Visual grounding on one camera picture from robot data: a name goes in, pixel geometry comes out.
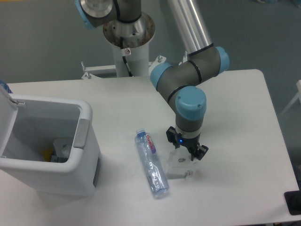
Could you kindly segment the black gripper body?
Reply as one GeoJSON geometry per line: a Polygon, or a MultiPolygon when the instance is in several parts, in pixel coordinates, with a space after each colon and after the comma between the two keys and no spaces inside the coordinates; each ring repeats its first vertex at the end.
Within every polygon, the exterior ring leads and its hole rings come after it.
{"type": "Polygon", "coordinates": [[[199,145],[200,134],[193,138],[184,138],[180,133],[178,135],[180,137],[180,146],[186,147],[188,152],[190,152],[190,147],[199,145]]]}

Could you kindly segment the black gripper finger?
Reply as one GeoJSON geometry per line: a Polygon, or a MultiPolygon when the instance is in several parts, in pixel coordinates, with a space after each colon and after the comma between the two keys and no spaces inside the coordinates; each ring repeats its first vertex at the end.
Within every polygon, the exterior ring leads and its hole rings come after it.
{"type": "Polygon", "coordinates": [[[209,148],[205,145],[190,147],[191,161],[194,161],[194,159],[201,160],[208,150],[209,148]]]}
{"type": "Polygon", "coordinates": [[[166,131],[166,136],[168,142],[172,143],[175,149],[180,147],[180,137],[174,127],[171,126],[168,128],[168,130],[166,131]]]}

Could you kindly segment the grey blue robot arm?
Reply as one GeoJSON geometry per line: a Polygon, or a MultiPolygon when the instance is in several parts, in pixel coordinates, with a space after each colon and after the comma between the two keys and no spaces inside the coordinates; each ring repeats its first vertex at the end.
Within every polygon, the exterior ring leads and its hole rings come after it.
{"type": "Polygon", "coordinates": [[[208,148],[199,143],[206,111],[206,96],[198,85],[229,67],[226,51],[216,47],[194,0],[170,0],[168,5],[188,53],[178,66],[168,63],[149,69],[149,54],[143,53],[154,36],[152,18],[142,12],[139,0],[77,0],[75,6],[85,26],[103,27],[112,45],[119,77],[149,75],[157,92],[175,113],[175,126],[167,139],[175,148],[185,147],[191,159],[202,159],[208,148]]]}

